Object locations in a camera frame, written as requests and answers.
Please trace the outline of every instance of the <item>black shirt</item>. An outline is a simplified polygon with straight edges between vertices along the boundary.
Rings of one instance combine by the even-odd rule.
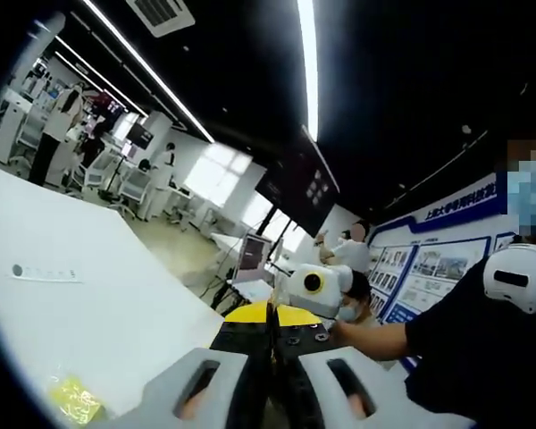
[[[408,347],[422,357],[406,379],[407,395],[430,411],[467,416],[483,427],[532,427],[536,315],[484,295],[486,260],[406,324]]]

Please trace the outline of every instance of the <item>black ceiling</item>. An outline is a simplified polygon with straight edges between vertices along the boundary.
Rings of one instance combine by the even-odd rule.
[[[216,140],[250,147],[256,161],[270,163],[307,122],[296,2],[185,3],[196,25],[154,38],[125,2],[96,0]],[[536,83],[536,9],[480,0],[314,0],[314,8],[318,144],[338,178],[343,206],[381,222],[492,171],[493,127],[508,117],[525,85]],[[81,1],[70,10],[189,133],[204,138]],[[135,102],[161,108],[67,16],[61,37],[70,46]],[[385,209],[487,129],[458,161]]]

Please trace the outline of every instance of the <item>face mask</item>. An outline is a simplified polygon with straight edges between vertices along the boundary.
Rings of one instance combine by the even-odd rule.
[[[518,172],[508,172],[508,214],[518,216],[518,233],[536,235],[536,161],[521,161]]]
[[[336,319],[343,320],[344,322],[353,322],[357,319],[357,311],[353,307],[344,306],[339,309]]]

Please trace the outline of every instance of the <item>window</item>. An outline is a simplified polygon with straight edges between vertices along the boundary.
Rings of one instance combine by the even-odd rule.
[[[268,215],[271,208],[272,204],[270,201],[256,192],[248,203],[247,209],[242,216],[242,222],[248,228],[255,231],[266,215]],[[282,231],[284,231],[284,228],[286,228],[288,221],[289,217],[280,210],[276,210],[274,217],[264,231],[264,236],[272,241],[276,241]],[[289,252],[295,252],[305,236],[306,232],[297,226],[295,222],[292,222],[286,232],[284,232],[284,248]]]
[[[139,114],[122,114],[113,127],[113,136],[118,140],[125,140],[133,124],[139,119]]]
[[[251,162],[250,156],[213,143],[198,158],[184,184],[200,197],[222,207]]]

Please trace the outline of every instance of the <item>television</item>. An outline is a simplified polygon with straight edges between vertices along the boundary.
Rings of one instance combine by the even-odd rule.
[[[314,237],[338,199],[339,186],[302,127],[286,155],[268,167],[256,191]]]
[[[153,139],[153,134],[144,129],[138,123],[134,123],[131,127],[126,139],[128,139],[133,145],[142,149],[147,149],[149,143]]]

